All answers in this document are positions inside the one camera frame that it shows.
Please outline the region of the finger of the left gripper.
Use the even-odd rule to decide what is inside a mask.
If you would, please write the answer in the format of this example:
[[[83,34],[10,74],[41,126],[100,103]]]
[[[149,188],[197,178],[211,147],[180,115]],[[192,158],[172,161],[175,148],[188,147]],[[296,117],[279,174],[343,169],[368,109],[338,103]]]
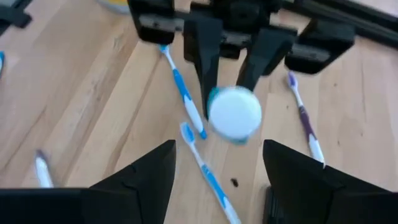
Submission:
[[[239,70],[237,86],[253,91],[260,76],[270,75],[290,51],[296,36],[297,29],[262,28],[247,47],[246,58]]]
[[[197,18],[184,22],[184,59],[193,63],[200,83],[203,114],[208,119],[208,100],[217,86],[223,22]]]

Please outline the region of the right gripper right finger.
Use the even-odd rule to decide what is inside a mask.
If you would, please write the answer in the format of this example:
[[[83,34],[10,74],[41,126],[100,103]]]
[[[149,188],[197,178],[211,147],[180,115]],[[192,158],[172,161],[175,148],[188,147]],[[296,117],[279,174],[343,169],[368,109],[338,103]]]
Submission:
[[[276,207],[284,223],[397,223],[397,193],[346,174],[277,141],[262,152]]]

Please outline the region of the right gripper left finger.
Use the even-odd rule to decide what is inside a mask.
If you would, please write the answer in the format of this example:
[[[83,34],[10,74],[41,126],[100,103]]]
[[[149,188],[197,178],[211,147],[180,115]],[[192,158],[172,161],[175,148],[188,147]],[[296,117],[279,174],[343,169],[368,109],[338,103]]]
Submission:
[[[163,223],[175,164],[169,139],[88,188],[1,189],[1,224]]]

